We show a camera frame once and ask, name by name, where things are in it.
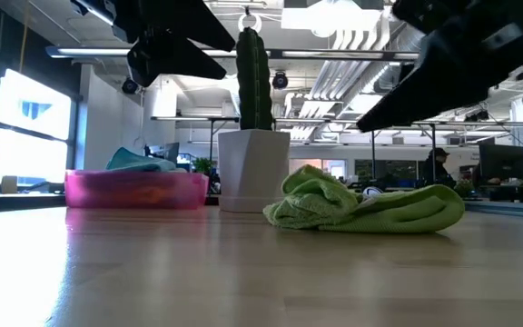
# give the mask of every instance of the green cloth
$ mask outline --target green cloth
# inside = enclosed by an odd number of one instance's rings
[[[177,165],[168,160],[133,154],[123,147],[114,153],[106,165],[106,170],[135,172],[170,172],[176,168]]]
[[[283,201],[263,213],[279,227],[355,233],[430,233],[456,223],[465,207],[443,185],[367,197],[305,165],[282,185]]]

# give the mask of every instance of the cactus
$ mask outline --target cactus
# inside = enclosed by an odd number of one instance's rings
[[[271,130],[270,67],[263,40],[249,27],[237,43],[237,80],[240,85],[240,128]]]

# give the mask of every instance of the window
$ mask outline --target window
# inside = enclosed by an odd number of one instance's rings
[[[72,101],[67,95],[12,70],[0,85],[0,123],[66,140]]]
[[[336,178],[346,178],[345,160],[290,159],[290,173],[295,172],[305,164],[322,169],[325,173],[329,173]]]
[[[413,187],[419,178],[418,169],[422,170],[422,163],[410,160],[376,160],[375,177],[383,179],[388,186]],[[372,160],[356,160],[355,168],[359,181],[372,179]]]
[[[12,70],[0,84],[0,183],[64,180],[72,100]]]
[[[18,176],[19,185],[64,180],[67,144],[0,129],[0,183]]]

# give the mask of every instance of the computer monitor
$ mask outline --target computer monitor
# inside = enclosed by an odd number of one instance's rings
[[[161,156],[163,159],[172,163],[177,163],[177,156],[179,156],[179,143],[156,145],[149,147],[152,154]]]
[[[480,144],[479,161],[484,179],[523,179],[522,146]]]

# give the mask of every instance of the potted plant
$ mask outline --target potted plant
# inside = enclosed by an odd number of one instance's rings
[[[192,165],[195,167],[195,172],[209,176],[213,167],[213,162],[208,158],[197,158]]]
[[[458,180],[458,183],[455,185],[453,190],[457,194],[459,194],[459,196],[462,199],[466,199],[472,195],[472,193],[474,191],[474,187],[473,187],[473,183],[470,180],[460,179],[460,180]]]
[[[240,86],[240,131],[221,133],[220,208],[237,213],[261,213],[281,199],[281,182],[288,174],[290,134],[271,130],[270,67],[263,40],[251,28],[237,43]]]

